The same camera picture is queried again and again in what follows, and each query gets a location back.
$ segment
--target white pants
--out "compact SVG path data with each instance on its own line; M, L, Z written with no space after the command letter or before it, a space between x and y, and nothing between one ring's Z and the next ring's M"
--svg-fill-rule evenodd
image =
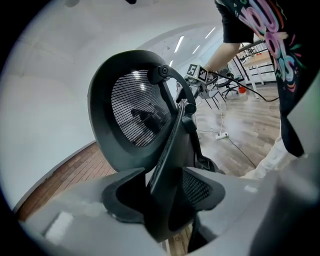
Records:
M280 135L275 140L273 147L266 157L261 160L256 169L247 172L242 178L255 180L263 179L268 172L282 170L296 158L297 157L287 151L281 137L280 129Z

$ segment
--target person's arm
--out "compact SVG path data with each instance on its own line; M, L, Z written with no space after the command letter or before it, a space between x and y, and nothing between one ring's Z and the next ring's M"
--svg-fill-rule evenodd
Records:
M211 72L215 72L231 61L237 55L240 43L222 43L211 56L205 68Z
M222 16L223 43L205 65L205 68L212 72L225 67L237 55L241 43L254 42L254 32L248 26L224 5L217 2L215 4Z

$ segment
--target wooden floor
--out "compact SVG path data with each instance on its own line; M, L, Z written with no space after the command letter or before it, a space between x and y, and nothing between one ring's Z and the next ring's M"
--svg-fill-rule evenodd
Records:
M65 162L38 186L19 208L17 217L24 221L50 198L73 184L113 173L115 170L108 164L98 145L94 143Z
M267 100L278 97L276 85L258 86L258 92ZM229 93L226 103L216 96L223 111L222 132L227 131L235 143L257 166L267 155L280 132L279 101L265 102L256 99L253 93ZM228 175L243 176L255 167L228 140L216 140L221 130L221 111L211 99L212 109L204 99L197 106L196 124L201 150L204 156L212 159Z
M275 85L258 86L258 91L267 99L278 96ZM255 99L250 93L229 94L226 104L217 96L223 110L222 131L257 165L269 152L279 135L279 101L265 102ZM211 158L228 175L243 176L254 169L248 159L228 140L216 140L213 128L220 131L221 111L208 100L212 109L202 100L197 106L196 122L202 152ZM51 177L41 184L24 202L17 212L20 220L44 205L51 197L72 184L110 175L115 171L103 157L96 143L84 149L58 168ZM187 253L191 227L168 240L170 255L182 256Z

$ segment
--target white surface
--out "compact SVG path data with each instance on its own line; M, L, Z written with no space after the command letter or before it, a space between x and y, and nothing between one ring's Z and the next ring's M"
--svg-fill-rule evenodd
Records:
M60 212L56 220L45 233L44 237L54 245L59 245L73 219L74 216L71 213L65 211Z
M251 75L251 70L249 70L248 67L246 67L245 70L246 70L246 73L247 73L248 76L249 76L249 79L250 79L250 82L251 82L251 84L252 84L253 90L254 90L255 92L258 92L258 91L257 91L256 83L255 83L255 81L254 81L254 78L253 78L253 76ZM255 96L256 99L259 99L258 94L255 93L254 96Z
M217 134L215 136L215 139L218 141L218 140L224 139L224 138L226 138L228 136L229 136L229 134L225 131L225 132L222 132L220 135Z
M264 79L262 78L261 76L261 73L260 73L260 70L259 70L259 66L258 65L255 65L255 70L257 71L258 75L259 75L259 78L260 78L260 81L261 81L261 84L264 85Z
M63 0L50 3L18 39L1 77L0 184L10 208L19 206L51 170L94 140L87 93L106 59L153 46L159 54L167 49L166 39L172 39L163 57L184 72L192 58L216 41L221 28L217 13L212 0L142 0L135 5L88 0L72 8ZM216 29L203 45L197 38L205 40L212 27ZM203 47L192 55L197 45ZM175 90L174 83L170 91Z

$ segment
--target mesh seat back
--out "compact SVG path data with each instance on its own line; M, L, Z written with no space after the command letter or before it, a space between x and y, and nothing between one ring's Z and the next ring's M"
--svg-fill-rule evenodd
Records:
M153 52L133 50L106 60L88 91L96 141L117 171L151 171L175 122L177 108L165 82L151 84L148 71L165 64Z

